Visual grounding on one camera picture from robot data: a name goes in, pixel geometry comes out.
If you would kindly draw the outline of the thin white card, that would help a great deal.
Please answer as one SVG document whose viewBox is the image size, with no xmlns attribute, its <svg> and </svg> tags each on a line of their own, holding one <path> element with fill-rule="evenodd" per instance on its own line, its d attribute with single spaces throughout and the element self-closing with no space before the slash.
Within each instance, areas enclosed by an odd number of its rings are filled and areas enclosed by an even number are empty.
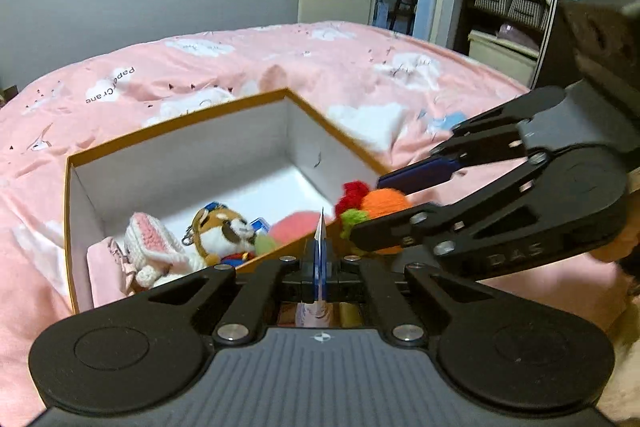
<svg viewBox="0 0 640 427">
<path fill-rule="evenodd" d="M 324 220 L 323 212 L 320 213 L 320 217 L 317 223 L 317 228 L 316 228 L 316 231 L 314 232 L 314 239 L 317 241 L 317 247 L 321 239 L 326 239 L 326 220 Z M 318 282 L 318 251 L 317 251 L 316 261 L 317 261 L 316 270 L 317 270 L 317 282 Z"/>
</svg>

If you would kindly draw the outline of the colourful pompom plush toy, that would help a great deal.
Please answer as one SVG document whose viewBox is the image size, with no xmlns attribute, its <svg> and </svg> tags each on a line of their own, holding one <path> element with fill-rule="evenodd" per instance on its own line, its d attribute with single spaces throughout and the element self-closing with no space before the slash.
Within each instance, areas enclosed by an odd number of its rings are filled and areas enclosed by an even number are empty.
<svg viewBox="0 0 640 427">
<path fill-rule="evenodd" d="M 343 196 L 334 207 L 340 235 L 349 243 L 352 255 L 362 256 L 366 252 L 357 248 L 350 240 L 350 232 L 355 225 L 391 215 L 410 208 L 408 197 L 394 188 L 371 190 L 362 181 L 356 180 L 343 185 Z"/>
</svg>

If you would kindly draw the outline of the pink cloud print bedspread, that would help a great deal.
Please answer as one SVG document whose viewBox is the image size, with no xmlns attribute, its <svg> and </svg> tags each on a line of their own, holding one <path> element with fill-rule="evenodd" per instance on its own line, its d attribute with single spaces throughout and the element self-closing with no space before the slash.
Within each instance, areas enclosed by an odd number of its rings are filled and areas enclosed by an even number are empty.
<svg viewBox="0 0 640 427">
<path fill-rule="evenodd" d="M 378 160 L 424 158 L 455 124 L 523 93 L 454 51 L 345 22 L 203 32 L 49 72 L 1 112 L 1 421 L 42 408 L 36 336 L 70 314 L 63 251 L 68 155 L 218 103 L 290 89 Z"/>
</svg>

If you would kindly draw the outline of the orange cardboard storage box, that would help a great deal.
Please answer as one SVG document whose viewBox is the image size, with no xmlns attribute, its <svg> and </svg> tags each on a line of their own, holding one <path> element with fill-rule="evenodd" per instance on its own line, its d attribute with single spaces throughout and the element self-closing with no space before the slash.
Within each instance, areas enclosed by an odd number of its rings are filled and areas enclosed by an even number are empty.
<svg viewBox="0 0 640 427">
<path fill-rule="evenodd" d="M 270 225 L 296 211 L 332 216 L 344 183 L 387 169 L 288 89 L 153 124 L 68 156 L 64 251 L 75 312 L 94 306 L 88 248 L 120 239 L 136 211 L 175 235 L 209 202 Z"/>
</svg>

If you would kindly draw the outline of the wooden chair in hallway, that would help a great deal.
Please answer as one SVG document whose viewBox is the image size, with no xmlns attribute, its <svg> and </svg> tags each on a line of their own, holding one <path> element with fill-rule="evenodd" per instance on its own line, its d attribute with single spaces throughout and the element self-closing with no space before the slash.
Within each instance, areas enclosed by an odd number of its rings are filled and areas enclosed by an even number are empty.
<svg viewBox="0 0 640 427">
<path fill-rule="evenodd" d="M 388 29 L 394 30 L 398 20 L 406 21 L 406 34 L 410 35 L 416 19 L 418 0 L 396 0 L 393 9 L 388 13 Z"/>
</svg>

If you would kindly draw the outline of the pink fabric pouch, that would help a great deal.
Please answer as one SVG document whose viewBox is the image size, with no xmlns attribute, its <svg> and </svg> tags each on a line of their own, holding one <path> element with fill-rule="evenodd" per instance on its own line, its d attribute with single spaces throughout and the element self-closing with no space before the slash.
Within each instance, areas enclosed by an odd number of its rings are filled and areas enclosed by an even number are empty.
<svg viewBox="0 0 640 427">
<path fill-rule="evenodd" d="M 93 306 L 102 307 L 134 293 L 136 268 L 114 237 L 88 248 L 87 263 Z"/>
</svg>

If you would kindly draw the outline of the brown white plush keychain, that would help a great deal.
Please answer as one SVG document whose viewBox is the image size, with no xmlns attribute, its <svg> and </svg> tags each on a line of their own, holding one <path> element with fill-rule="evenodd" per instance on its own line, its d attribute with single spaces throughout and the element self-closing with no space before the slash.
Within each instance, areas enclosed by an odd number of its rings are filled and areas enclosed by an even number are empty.
<svg viewBox="0 0 640 427">
<path fill-rule="evenodd" d="M 206 265 L 237 267 L 255 258 L 256 231 L 242 215 L 220 202 L 198 210 L 181 243 Z"/>
</svg>

